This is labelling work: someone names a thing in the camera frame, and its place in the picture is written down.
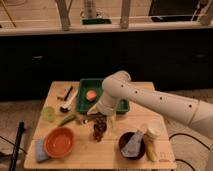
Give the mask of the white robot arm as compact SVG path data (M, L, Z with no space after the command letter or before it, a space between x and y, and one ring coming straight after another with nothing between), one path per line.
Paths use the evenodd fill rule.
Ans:
M88 110L88 114L100 112L105 116L112 116L119 101L125 99L176 120L213 140L213 104L160 91L139 89L131 83L129 73L124 70L106 77L102 82L102 90L102 95Z

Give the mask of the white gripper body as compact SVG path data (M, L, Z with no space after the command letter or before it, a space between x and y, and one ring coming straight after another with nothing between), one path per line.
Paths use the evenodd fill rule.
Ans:
M102 103L97 102L87 112L88 115L92 115L95 113L101 113L102 115L106 116L110 126L115 125L116 111L114 108L105 106Z

